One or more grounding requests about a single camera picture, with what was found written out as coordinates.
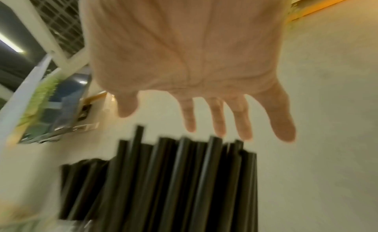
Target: palm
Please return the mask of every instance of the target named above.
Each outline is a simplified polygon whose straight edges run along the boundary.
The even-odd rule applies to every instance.
[[[215,132],[226,133],[223,102],[242,139],[252,137],[251,95],[276,135],[295,138],[286,93],[277,81],[286,0],[81,0],[90,63],[114,94],[119,114],[137,108],[140,90],[168,91],[195,130],[193,98],[208,102]]]

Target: bundle of black rods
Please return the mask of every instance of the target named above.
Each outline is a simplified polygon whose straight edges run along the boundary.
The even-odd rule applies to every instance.
[[[257,232],[256,154],[243,142],[142,143],[138,126],[110,161],[61,167],[59,219],[96,232]]]

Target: metal mesh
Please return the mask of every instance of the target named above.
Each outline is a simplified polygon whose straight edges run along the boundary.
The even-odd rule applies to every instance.
[[[84,47],[78,0],[30,0],[68,58]]]

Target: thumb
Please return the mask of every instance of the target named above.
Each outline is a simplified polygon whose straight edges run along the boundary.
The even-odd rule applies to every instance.
[[[114,95],[118,104],[118,116],[128,117],[138,108],[138,93]]]

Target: ceiling light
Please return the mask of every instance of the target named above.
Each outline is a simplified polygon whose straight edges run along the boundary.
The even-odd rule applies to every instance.
[[[17,45],[15,45],[12,41],[10,41],[7,37],[2,35],[1,33],[0,33],[0,40],[3,41],[9,47],[11,47],[14,51],[16,51],[18,53],[24,52],[21,48],[19,48]]]

